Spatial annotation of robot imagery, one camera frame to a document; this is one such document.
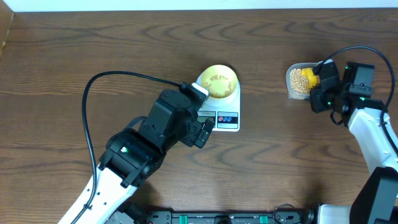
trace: white scale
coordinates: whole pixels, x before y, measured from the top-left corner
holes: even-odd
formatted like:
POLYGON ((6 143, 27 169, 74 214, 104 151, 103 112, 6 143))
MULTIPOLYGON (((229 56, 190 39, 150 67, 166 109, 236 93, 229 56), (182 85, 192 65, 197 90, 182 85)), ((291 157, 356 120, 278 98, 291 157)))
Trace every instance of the white scale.
MULTIPOLYGON (((201 75, 197 80, 200 85, 201 75)), ((209 97, 198 111, 198 121, 213 118, 213 131, 239 131, 241 127, 241 84, 238 81, 235 91, 226 98, 209 97)))

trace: plastic container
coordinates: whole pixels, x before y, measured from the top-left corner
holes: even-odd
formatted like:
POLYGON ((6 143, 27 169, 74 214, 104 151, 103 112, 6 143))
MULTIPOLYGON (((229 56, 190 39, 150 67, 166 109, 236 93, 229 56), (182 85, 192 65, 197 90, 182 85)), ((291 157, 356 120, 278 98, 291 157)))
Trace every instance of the plastic container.
POLYGON ((292 82, 290 80, 290 72, 295 68, 299 68, 299 69, 312 68, 312 67, 317 66, 318 64, 319 64, 319 62, 317 62, 317 63, 297 63, 297 64, 290 66, 290 68, 286 72, 286 84, 287 84, 287 91, 289 92, 289 99, 304 100, 304 99, 310 98, 310 94, 298 93, 293 89, 292 82))

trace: white plastic casing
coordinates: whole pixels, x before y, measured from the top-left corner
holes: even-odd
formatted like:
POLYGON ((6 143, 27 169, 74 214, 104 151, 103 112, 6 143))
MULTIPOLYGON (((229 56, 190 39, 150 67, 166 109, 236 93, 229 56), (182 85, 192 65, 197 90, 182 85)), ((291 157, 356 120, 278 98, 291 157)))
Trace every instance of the white plastic casing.
MULTIPOLYGON (((376 109, 356 109, 348 123, 349 131, 361 147, 369 174, 376 167, 392 167, 398 170, 398 157, 380 126, 380 114, 381 111, 376 109)), ((388 133, 397 145, 398 139, 392 130, 388 114, 384 114, 384 121, 388 133)))
MULTIPOLYGON (((105 223, 112 213, 129 198, 136 187, 129 185, 127 188, 120 186, 122 178, 114 172, 105 168, 97 167, 97 191, 93 199, 91 210, 87 209, 79 218, 77 224, 105 223)), ((91 176, 87 186, 77 198, 76 202, 69 208, 58 224, 70 224, 79 214, 84 204, 87 203, 93 188, 93 177, 91 176)))
POLYGON ((201 85, 197 84, 197 83, 192 83, 192 87, 194 87, 195 89, 201 91, 203 94, 206 95, 206 99, 205 101, 209 98, 210 93, 207 89, 203 88, 201 85))
POLYGON ((351 206, 321 205, 317 224, 349 224, 351 206))

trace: wood grain surface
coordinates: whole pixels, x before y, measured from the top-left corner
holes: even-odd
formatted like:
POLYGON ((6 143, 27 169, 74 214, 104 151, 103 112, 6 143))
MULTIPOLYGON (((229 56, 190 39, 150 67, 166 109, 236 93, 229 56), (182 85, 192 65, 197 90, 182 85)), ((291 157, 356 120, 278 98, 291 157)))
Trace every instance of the wood grain surface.
POLYGON ((0 0, 0 57, 3 47, 6 44, 8 31, 11 26, 14 13, 8 8, 3 0, 0 0))
MULTIPOLYGON (((282 203, 350 205, 368 179, 361 150, 329 113, 290 100, 285 74, 365 44, 398 71, 398 10, 18 13, 0 62, 0 222, 55 223, 91 176, 81 123, 87 81, 127 70, 193 82, 230 64, 242 88, 241 130, 212 133, 203 149, 178 143, 131 201, 174 210, 271 210, 282 203)), ((339 55, 376 66, 374 98, 390 77, 372 52, 339 55)), ((88 121, 96 157, 161 83, 115 75, 94 83, 88 121)), ((390 107, 397 127, 396 97, 390 107)))

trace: white wall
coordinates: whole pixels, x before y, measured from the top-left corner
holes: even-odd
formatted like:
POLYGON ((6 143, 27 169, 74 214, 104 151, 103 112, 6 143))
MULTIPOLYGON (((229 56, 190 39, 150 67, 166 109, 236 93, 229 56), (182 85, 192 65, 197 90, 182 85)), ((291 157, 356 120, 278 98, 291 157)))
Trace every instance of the white wall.
POLYGON ((4 2, 14 12, 398 7, 398 0, 4 0, 4 2))

